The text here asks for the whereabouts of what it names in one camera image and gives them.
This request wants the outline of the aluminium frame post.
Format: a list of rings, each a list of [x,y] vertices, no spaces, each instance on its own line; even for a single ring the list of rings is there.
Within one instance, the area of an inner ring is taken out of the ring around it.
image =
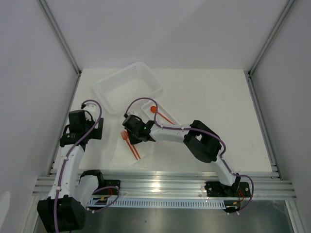
[[[72,69],[74,70],[75,74],[79,77],[81,75],[81,70],[78,67],[78,64],[71,52],[71,49],[69,48],[69,45],[65,39],[65,37],[63,36],[63,33],[47,3],[46,0],[37,0],[36,1],[44,15],[44,17],[46,18],[51,30],[54,33],[54,36],[56,37],[61,49],[63,50],[63,53],[65,54],[68,62],[70,63]]]
[[[252,77],[260,64],[262,63],[263,59],[265,58],[266,54],[268,53],[269,49],[273,45],[274,41],[276,40],[278,34],[280,33],[282,27],[285,25],[288,17],[290,16],[291,12],[293,11],[295,5],[298,3],[298,0],[288,0],[286,1],[285,6],[282,8],[279,16],[277,17],[276,22],[274,23],[271,31],[269,32],[264,44],[262,45],[256,59],[252,63],[249,71],[248,76]]]

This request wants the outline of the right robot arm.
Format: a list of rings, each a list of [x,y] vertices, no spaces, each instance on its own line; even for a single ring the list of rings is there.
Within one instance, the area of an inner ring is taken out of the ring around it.
[[[155,120],[146,123],[133,114],[125,114],[123,127],[129,134],[130,143],[135,145],[147,141],[170,141],[184,144],[192,155],[203,163],[210,164],[219,181],[219,194],[233,196],[239,191],[241,178],[223,159],[226,146],[220,137],[198,120],[190,125],[160,125]]]

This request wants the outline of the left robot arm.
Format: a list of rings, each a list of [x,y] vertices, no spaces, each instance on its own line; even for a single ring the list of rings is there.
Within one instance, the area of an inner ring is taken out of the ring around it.
[[[52,189],[38,202],[39,217],[49,233],[81,230],[86,222],[86,205],[94,194],[105,190],[99,170],[85,171],[77,180],[79,165],[89,140],[102,138],[104,119],[94,119],[86,110],[69,113],[69,124],[60,138],[61,158]]]

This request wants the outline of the orange plastic fork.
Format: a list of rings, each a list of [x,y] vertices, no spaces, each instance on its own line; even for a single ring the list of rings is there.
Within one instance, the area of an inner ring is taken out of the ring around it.
[[[138,160],[138,157],[137,157],[134,149],[132,148],[125,131],[121,132],[121,137],[127,143],[128,147],[129,147],[130,151],[132,152],[132,154],[134,155],[135,159]]]

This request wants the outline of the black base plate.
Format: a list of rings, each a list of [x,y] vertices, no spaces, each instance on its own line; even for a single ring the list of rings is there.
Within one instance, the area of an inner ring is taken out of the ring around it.
[[[103,180],[99,182],[99,185],[96,189],[97,192],[94,192],[95,195],[104,195],[104,196],[115,196],[118,194],[116,188],[120,188],[120,180]]]
[[[205,190],[208,197],[216,198],[238,198],[251,197],[251,189],[248,182],[240,182],[232,186],[224,185],[220,182],[206,182]]]

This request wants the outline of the small white plastic tray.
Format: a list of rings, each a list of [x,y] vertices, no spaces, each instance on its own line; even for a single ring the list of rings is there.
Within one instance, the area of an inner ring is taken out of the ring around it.
[[[146,100],[143,99],[142,100],[143,104],[141,106],[141,110],[143,111],[143,113],[147,116],[147,118],[149,120],[154,120],[154,113],[152,113],[150,111],[150,107],[151,106],[156,106],[156,104],[152,101],[152,100]],[[158,106],[158,111],[164,115],[165,117],[167,117],[170,121],[172,121],[174,123],[174,125],[180,125],[180,123],[178,122],[178,120],[157,100],[155,100],[155,102],[157,103]],[[158,124],[170,124],[168,123],[166,120],[164,120],[160,115],[156,115],[156,121]]]

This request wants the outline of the right aluminium frame post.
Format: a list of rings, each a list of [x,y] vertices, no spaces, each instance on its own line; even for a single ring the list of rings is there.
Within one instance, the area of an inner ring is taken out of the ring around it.
[[[278,34],[280,33],[282,27],[285,25],[288,17],[290,16],[291,12],[293,11],[295,5],[298,3],[298,0],[288,0],[286,1],[285,6],[282,8],[279,16],[277,17],[276,22],[274,23],[271,31],[269,32],[264,44],[262,45],[256,59],[252,63],[249,71],[248,76],[252,77],[260,64],[262,63],[263,59],[265,58],[266,54],[268,53],[269,49],[273,45],[274,41],[276,40]]]

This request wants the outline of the large white plastic basket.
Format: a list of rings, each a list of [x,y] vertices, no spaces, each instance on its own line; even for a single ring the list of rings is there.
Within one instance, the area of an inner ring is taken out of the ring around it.
[[[98,80],[93,90],[108,113],[121,116],[133,100],[140,97],[155,98],[163,87],[145,63],[136,62]]]

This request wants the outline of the orange plastic spoon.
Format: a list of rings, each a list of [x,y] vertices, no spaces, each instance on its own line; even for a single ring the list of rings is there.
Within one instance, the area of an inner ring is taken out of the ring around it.
[[[158,110],[156,106],[151,106],[150,107],[150,111],[154,114],[158,114],[160,115],[164,120],[166,120],[168,123],[174,125],[174,123],[172,121],[170,121],[167,117],[165,117],[164,115],[162,115]]]

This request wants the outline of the aluminium mounting rail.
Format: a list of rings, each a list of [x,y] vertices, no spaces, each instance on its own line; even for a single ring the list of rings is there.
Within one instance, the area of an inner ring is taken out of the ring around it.
[[[120,180],[121,195],[126,198],[199,199],[206,197],[205,182],[217,181],[214,172],[165,172],[102,170],[104,179]],[[296,200],[291,181],[278,173],[251,175],[254,200]]]

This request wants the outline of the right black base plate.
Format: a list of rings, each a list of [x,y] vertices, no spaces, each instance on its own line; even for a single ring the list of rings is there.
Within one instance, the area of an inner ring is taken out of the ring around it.
[[[232,186],[224,185],[220,182],[206,182],[205,190],[208,197],[216,198],[238,198],[251,197],[251,189],[248,182],[240,182]]]

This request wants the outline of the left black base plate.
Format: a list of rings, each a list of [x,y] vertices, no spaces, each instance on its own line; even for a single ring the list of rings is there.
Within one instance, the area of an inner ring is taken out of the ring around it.
[[[120,188],[120,180],[103,180],[99,182],[99,185],[96,189],[97,192],[94,192],[95,195],[104,195],[104,196],[115,196],[118,194],[116,188]]]

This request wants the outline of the white paper napkin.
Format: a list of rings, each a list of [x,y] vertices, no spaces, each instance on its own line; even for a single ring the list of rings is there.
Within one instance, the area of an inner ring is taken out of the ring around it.
[[[150,168],[153,160],[154,145],[142,142],[132,145],[126,130],[121,131],[111,163],[124,168]]]

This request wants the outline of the left aluminium frame post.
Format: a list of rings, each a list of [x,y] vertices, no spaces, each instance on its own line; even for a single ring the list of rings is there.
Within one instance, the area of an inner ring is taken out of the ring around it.
[[[72,69],[74,70],[75,74],[79,77],[81,75],[81,70],[78,67],[78,64],[71,52],[71,49],[69,48],[69,45],[65,39],[65,37],[63,36],[63,33],[47,3],[46,0],[37,0],[36,1],[44,15],[44,17],[46,18],[51,30],[54,33],[54,36],[56,37],[61,49],[63,50],[63,53],[65,54],[68,62],[70,63]]]

